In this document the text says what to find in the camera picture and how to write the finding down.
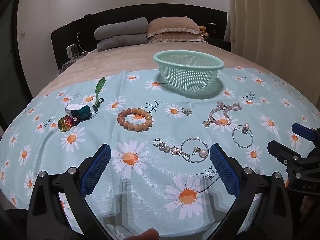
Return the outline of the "person's left hand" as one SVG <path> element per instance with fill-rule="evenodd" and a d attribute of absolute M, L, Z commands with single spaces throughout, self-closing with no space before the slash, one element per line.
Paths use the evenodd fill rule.
<path fill-rule="evenodd" d="M 154 228 L 149 228 L 140 235 L 131 236 L 125 240 L 159 240 L 159 233 Z"/>

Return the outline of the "person's right hand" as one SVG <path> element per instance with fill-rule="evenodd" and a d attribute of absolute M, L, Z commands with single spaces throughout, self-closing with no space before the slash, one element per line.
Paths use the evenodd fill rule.
<path fill-rule="evenodd" d="M 303 198 L 302 205 L 300 208 L 301 213 L 307 214 L 310 208 L 312 207 L 312 205 L 313 205 L 313 200 L 310 197 L 305 196 Z"/>

